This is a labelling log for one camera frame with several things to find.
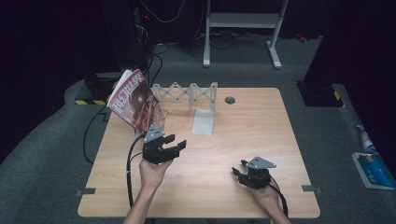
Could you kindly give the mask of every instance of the human arm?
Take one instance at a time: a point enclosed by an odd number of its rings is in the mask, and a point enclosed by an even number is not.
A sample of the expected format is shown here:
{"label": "human arm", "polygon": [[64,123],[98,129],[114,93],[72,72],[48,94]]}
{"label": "human arm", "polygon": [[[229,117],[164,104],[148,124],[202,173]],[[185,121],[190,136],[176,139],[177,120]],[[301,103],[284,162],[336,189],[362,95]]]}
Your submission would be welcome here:
{"label": "human arm", "polygon": [[163,182],[166,169],[172,164],[172,161],[166,161],[162,164],[153,164],[149,161],[142,160],[139,164],[140,178],[142,186],[136,197],[134,205],[123,221],[123,224],[145,223],[149,206],[154,198],[155,192]]}
{"label": "human arm", "polygon": [[[270,185],[278,189],[276,182],[272,179]],[[247,188],[253,195],[257,205],[274,221],[275,224],[290,224],[290,220],[285,216],[279,205],[278,193],[270,188],[262,189]]]}

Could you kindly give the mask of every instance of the table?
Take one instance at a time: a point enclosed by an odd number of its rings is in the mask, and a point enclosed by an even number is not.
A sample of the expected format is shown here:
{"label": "table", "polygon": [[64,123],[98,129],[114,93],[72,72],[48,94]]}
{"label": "table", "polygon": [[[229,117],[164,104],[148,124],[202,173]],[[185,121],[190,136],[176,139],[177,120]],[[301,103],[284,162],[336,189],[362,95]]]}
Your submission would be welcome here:
{"label": "table", "polygon": [[281,69],[275,44],[279,35],[280,27],[285,16],[289,0],[282,0],[279,13],[213,13],[210,11],[210,0],[207,0],[206,28],[204,46],[204,67],[210,66],[210,28],[211,27],[239,27],[239,28],[271,28],[274,33],[271,41],[267,41],[267,47],[273,60],[274,68]]}
{"label": "table", "polygon": [[[225,98],[232,96],[234,104]],[[168,110],[166,135],[187,140],[168,168],[148,217],[260,218],[267,215],[254,203],[245,186],[238,183],[232,167],[243,170],[241,160],[261,156],[277,165],[270,174],[285,195],[290,217],[319,216],[315,193],[303,191],[311,185],[279,90],[274,88],[218,88],[213,135],[192,134],[193,115],[188,98],[163,100]],[[209,108],[200,102],[196,108]],[[82,217],[125,217],[129,211],[125,165],[134,130],[112,114],[78,208]],[[134,153],[140,152],[138,142]],[[140,188],[138,163],[132,162],[134,198]]]}

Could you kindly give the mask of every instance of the light wood surface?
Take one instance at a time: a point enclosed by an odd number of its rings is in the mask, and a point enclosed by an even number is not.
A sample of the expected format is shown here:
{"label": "light wood surface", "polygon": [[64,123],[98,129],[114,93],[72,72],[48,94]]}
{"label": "light wood surface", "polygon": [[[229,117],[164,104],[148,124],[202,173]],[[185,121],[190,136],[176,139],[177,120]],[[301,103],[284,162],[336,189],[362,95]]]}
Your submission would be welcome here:
{"label": "light wood surface", "polygon": [[[233,105],[225,103],[235,98]],[[232,167],[244,172],[241,160],[260,156],[276,164],[270,174],[285,195],[290,217],[314,218],[320,214],[280,92],[273,88],[218,88],[213,135],[192,133],[193,111],[188,98],[162,100],[168,110],[166,135],[174,133],[174,146],[187,146],[168,168],[148,217],[267,217],[254,203],[245,186],[237,182]],[[196,108],[209,108],[203,100]],[[125,217],[129,211],[125,165],[134,130],[115,114],[107,124],[78,213],[83,217]],[[136,144],[134,153],[141,151]],[[132,162],[134,198],[140,188],[138,163]]]}

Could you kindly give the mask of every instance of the white metal stand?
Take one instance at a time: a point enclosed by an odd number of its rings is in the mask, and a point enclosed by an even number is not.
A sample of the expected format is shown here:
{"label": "white metal stand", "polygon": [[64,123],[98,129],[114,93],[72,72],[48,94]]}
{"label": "white metal stand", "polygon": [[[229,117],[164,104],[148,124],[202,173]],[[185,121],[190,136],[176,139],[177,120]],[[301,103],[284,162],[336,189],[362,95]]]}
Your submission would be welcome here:
{"label": "white metal stand", "polygon": [[286,7],[289,0],[283,0],[279,13],[274,14],[256,14],[256,13],[211,13],[210,0],[207,0],[206,9],[206,29],[205,29],[205,47],[204,47],[204,67],[210,66],[210,28],[211,27],[240,27],[240,28],[273,28],[273,38],[267,41],[267,47],[270,51],[274,67],[282,67],[277,53],[275,44],[279,30],[285,16]]}

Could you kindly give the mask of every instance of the person's right arm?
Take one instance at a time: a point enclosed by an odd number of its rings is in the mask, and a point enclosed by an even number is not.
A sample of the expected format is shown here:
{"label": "person's right arm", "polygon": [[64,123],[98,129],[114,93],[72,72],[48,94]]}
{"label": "person's right arm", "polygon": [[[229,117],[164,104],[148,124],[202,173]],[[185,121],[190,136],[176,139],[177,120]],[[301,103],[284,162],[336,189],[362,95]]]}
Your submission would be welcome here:
{"label": "person's right arm", "polygon": [[[277,187],[274,180],[270,183]],[[247,188],[253,195],[257,205],[274,221],[275,224],[290,224],[290,220],[283,213],[279,205],[279,195],[274,189],[266,187],[263,189]]]}

